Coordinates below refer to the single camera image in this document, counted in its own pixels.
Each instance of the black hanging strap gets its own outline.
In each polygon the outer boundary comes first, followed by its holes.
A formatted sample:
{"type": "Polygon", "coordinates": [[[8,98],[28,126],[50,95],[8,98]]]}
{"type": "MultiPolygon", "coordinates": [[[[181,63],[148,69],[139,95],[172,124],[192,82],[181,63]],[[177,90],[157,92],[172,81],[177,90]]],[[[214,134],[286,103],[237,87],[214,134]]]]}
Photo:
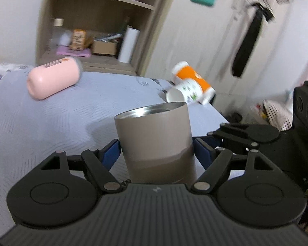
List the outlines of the black hanging strap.
{"type": "Polygon", "coordinates": [[[251,6],[257,7],[257,11],[255,12],[255,16],[236,54],[232,66],[232,75],[238,78],[242,76],[245,66],[255,46],[255,42],[257,41],[261,29],[262,16],[265,17],[266,21],[269,21],[274,17],[272,12],[270,12],[268,8],[263,7],[260,3],[254,3],[251,6]]]}

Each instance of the pink bottle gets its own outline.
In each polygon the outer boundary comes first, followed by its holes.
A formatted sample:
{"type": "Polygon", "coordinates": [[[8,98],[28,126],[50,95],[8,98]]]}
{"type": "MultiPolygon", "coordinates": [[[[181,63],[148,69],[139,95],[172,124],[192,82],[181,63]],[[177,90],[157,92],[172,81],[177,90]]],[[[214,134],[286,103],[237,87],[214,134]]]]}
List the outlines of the pink bottle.
{"type": "Polygon", "coordinates": [[[33,68],[27,79],[32,97],[43,100],[79,81],[82,64],[77,58],[63,59],[33,68]]]}

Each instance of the metal pin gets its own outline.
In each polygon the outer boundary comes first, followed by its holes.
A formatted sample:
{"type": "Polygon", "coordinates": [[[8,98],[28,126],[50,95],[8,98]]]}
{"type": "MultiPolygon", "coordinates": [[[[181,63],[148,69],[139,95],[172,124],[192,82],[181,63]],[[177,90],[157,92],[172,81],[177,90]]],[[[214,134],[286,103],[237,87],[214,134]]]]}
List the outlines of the metal pin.
{"type": "Polygon", "coordinates": [[[203,182],[203,181],[200,181],[200,182],[196,182],[194,184],[194,188],[197,189],[197,190],[208,190],[210,189],[210,184],[207,183],[207,182],[203,182]]]}
{"type": "Polygon", "coordinates": [[[118,190],[120,188],[120,184],[117,182],[106,182],[104,184],[104,188],[106,190],[118,190]]]}

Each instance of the brown box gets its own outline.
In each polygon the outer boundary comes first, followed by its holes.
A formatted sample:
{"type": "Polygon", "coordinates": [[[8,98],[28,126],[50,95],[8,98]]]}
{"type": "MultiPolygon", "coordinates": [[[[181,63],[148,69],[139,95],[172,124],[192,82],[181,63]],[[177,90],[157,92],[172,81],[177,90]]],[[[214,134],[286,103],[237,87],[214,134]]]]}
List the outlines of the brown box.
{"type": "Polygon", "coordinates": [[[115,55],[116,54],[116,44],[113,42],[94,41],[93,53],[94,54],[115,55]]]}

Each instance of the beige tumbler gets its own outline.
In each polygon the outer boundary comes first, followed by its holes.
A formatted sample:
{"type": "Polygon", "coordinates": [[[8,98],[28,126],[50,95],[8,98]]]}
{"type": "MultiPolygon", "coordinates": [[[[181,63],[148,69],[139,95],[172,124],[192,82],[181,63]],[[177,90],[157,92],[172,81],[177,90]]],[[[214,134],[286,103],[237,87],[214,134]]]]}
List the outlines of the beige tumbler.
{"type": "Polygon", "coordinates": [[[195,160],[185,102],[134,109],[114,120],[132,182],[194,183],[195,160]]]}

